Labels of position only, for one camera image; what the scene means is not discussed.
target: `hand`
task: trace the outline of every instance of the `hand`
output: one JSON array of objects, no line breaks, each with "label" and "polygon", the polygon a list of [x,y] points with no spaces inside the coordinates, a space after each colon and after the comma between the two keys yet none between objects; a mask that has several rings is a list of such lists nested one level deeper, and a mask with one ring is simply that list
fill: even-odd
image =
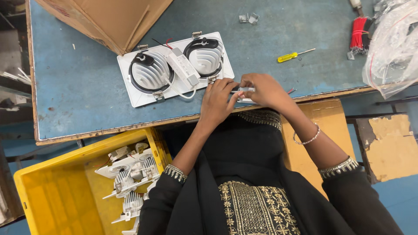
[{"label": "hand", "polygon": [[232,112],[234,104],[242,92],[236,92],[228,102],[232,89],[238,86],[231,78],[217,79],[214,84],[209,84],[203,96],[200,108],[200,119],[198,125],[205,130],[212,132]]},{"label": "hand", "polygon": [[268,74],[244,74],[241,77],[240,87],[254,86],[255,92],[247,91],[240,95],[241,98],[250,98],[259,105],[275,109],[286,115],[296,103],[283,90],[282,86]]}]

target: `yellow screwdriver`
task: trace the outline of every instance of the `yellow screwdriver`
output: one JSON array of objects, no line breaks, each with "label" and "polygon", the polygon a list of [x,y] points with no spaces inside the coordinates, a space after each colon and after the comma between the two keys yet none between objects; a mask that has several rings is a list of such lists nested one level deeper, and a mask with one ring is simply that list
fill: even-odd
[{"label": "yellow screwdriver", "polygon": [[283,61],[286,61],[286,60],[290,60],[290,59],[292,59],[292,58],[296,58],[296,57],[298,57],[298,55],[300,55],[300,54],[303,54],[303,53],[306,53],[306,52],[308,52],[308,51],[313,51],[313,50],[315,50],[316,48],[314,48],[314,49],[311,49],[311,50],[307,50],[307,51],[304,51],[304,52],[301,52],[301,53],[296,53],[296,52],[293,52],[292,54],[287,54],[287,55],[284,55],[284,56],[280,56],[279,58],[277,58],[277,61],[278,62],[283,62]]}]

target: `black dress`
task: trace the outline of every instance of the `black dress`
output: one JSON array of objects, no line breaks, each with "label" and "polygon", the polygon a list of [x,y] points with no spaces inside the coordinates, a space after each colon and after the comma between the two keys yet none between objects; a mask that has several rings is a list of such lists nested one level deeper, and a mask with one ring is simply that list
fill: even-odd
[{"label": "black dress", "polygon": [[[173,156],[194,126],[164,132]],[[228,117],[206,141],[184,184],[161,175],[144,201],[138,234],[244,234],[231,228],[238,224],[237,218],[231,216],[231,221],[225,216],[229,203],[222,193],[231,194],[225,186],[228,182],[229,186],[231,182],[258,186],[269,196],[277,191],[285,195],[286,200],[280,202],[285,202],[282,210],[293,218],[286,221],[295,222],[292,229],[254,234],[402,234],[360,168],[324,180],[329,201],[303,176],[288,170],[280,129],[280,116],[272,111],[245,111]],[[277,219],[273,215],[270,221],[281,222]]]}]

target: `bundle of red wires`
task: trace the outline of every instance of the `bundle of red wires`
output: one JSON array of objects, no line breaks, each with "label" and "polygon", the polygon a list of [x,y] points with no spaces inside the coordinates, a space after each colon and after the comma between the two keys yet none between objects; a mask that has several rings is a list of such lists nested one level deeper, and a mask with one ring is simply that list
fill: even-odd
[{"label": "bundle of red wires", "polygon": [[372,20],[368,17],[358,17],[353,22],[353,32],[351,34],[351,51],[359,53],[367,53],[369,49],[370,40],[368,39],[368,30]]}]

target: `embroidered sleeve cuff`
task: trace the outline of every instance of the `embroidered sleeve cuff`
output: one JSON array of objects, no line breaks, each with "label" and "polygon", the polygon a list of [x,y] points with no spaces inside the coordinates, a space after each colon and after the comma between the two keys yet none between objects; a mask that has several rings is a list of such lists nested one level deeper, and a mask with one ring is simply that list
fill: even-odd
[{"label": "embroidered sleeve cuff", "polygon": [[179,168],[173,165],[168,165],[163,174],[167,174],[170,177],[173,177],[175,180],[178,180],[180,184],[184,184],[187,179],[187,175],[183,174]]},{"label": "embroidered sleeve cuff", "polygon": [[344,172],[354,171],[359,167],[359,164],[356,160],[352,159],[351,157],[348,157],[347,160],[341,162],[340,164],[327,168],[327,169],[321,169],[318,170],[321,174],[322,179],[329,179],[334,176],[338,176]]}]

